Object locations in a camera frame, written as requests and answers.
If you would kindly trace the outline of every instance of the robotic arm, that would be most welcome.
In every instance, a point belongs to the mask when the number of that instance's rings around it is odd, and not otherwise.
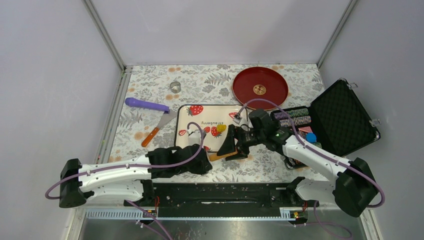
[[[226,157],[227,161],[244,159],[249,154],[249,147],[263,144],[271,151],[300,160],[328,179],[328,181],[317,181],[304,177],[296,178],[288,188],[294,190],[302,200],[318,200],[337,204],[341,210],[353,217],[359,217],[377,195],[378,190],[370,182],[340,166],[340,163],[344,163],[374,180],[373,174],[364,160],[357,158],[349,161],[300,138],[303,141],[302,144],[291,129],[280,126],[278,121],[273,121],[262,109],[252,111],[248,117],[253,127],[231,124],[223,145],[216,156],[212,157],[214,160],[221,157]],[[310,149],[335,159],[337,162],[330,162]]]

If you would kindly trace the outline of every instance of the metal floor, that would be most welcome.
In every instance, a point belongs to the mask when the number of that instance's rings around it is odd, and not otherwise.
[[[353,239],[366,239],[359,218],[350,217],[340,210],[318,212],[321,221],[341,224],[353,233]],[[315,222],[309,210],[309,223]],[[286,221],[183,221],[168,220],[162,224],[175,240],[290,240],[314,239],[336,240],[319,225],[294,228]],[[150,225],[161,231],[156,223]],[[335,234],[348,236],[343,229],[328,226]],[[162,240],[162,237],[149,229],[140,228],[132,220],[86,219],[79,237],[80,240]]]

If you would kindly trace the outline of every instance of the table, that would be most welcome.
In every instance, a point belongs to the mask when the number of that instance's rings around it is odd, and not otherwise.
[[[177,111],[184,104],[239,104],[233,96],[235,76],[250,67],[270,68],[280,73],[288,84],[288,97],[283,108],[308,105],[324,91],[324,84],[316,64],[213,64],[213,65],[139,65],[132,69],[126,98],[160,103]],[[169,84],[181,83],[181,92],[173,94]],[[174,145],[177,120],[160,129],[147,147],[141,142],[158,124],[163,113],[123,105],[108,162],[118,162],[146,154],[156,148]],[[213,169],[205,175],[182,173],[172,178],[158,178],[155,182],[210,183],[210,182],[291,182],[302,176],[326,180],[309,167],[288,170],[284,157],[264,146],[250,148],[248,158],[211,162]]]

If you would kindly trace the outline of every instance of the blue round object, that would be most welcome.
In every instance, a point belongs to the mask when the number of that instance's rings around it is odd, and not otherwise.
[[[315,136],[315,134],[313,134],[313,133],[308,133],[308,134],[306,134],[306,141],[310,142],[311,144],[316,143],[317,142],[317,136]]]

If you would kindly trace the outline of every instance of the case lid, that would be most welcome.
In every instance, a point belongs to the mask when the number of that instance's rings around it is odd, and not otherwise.
[[[380,132],[345,79],[339,79],[308,108],[328,152],[345,156],[380,138]]]

